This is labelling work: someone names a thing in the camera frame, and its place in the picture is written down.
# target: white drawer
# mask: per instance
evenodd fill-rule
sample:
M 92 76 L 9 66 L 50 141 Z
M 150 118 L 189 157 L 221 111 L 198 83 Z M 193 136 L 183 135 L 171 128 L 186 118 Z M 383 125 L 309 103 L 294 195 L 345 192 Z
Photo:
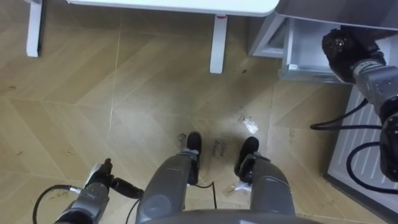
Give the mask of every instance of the white drawer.
M 322 38 L 340 24 L 288 19 L 285 23 L 285 40 L 281 79 L 309 82 L 339 83 L 330 70 L 322 51 Z M 388 65 L 398 65 L 398 37 L 378 40 Z

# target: white table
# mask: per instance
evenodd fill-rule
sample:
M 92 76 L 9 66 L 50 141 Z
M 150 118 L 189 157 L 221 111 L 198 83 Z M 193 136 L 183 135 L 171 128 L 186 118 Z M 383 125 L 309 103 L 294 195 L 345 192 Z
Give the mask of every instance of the white table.
M 30 3 L 30 17 L 26 52 L 39 56 L 40 19 L 42 1 Z M 226 38 L 227 15 L 264 17 L 269 15 L 279 0 L 67 0 L 72 4 L 106 7 L 126 7 L 215 14 L 213 43 L 211 45 L 210 72 L 222 73 Z

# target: gray metal leg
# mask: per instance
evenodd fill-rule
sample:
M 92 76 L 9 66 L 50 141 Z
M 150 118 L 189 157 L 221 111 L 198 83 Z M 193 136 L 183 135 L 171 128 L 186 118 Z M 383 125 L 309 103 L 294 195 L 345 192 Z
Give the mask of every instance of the gray metal leg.
M 284 23 L 285 17 L 273 12 L 266 18 L 251 19 L 249 33 L 249 55 L 260 57 L 282 58 L 283 48 L 272 47 L 271 40 L 277 37 L 278 28 Z
M 250 209 L 295 215 L 292 191 L 285 175 L 268 160 L 257 158 L 252 174 Z
M 168 158 L 157 169 L 138 206 L 137 224 L 183 210 L 191 164 L 195 159 L 196 155 L 183 152 Z

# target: black shoe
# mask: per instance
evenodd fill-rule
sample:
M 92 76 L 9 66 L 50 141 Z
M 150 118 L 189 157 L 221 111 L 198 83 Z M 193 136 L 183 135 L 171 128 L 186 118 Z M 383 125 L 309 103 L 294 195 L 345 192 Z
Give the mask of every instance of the black shoe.
M 188 135 L 187 148 L 199 152 L 197 154 L 197 161 L 192 160 L 191 172 L 188 179 L 188 184 L 196 185 L 199 181 L 199 161 L 201 154 L 201 137 L 199 133 L 193 132 Z
M 241 177 L 239 176 L 239 171 L 241 170 L 243 160 L 246 158 L 246 156 L 257 152 L 259 150 L 259 146 L 260 142 L 255 137 L 248 137 L 243 143 L 241 152 L 239 153 L 239 159 L 234 168 L 235 175 L 237 175 L 240 179 Z

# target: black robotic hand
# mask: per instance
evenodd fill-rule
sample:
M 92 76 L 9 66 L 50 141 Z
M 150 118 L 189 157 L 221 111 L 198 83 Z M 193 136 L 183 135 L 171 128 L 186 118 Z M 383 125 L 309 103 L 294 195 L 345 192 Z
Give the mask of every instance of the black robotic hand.
M 322 50 L 333 72 L 346 83 L 355 84 L 353 67 L 363 60 L 385 65 L 384 54 L 371 35 L 371 29 L 341 26 L 322 39 Z

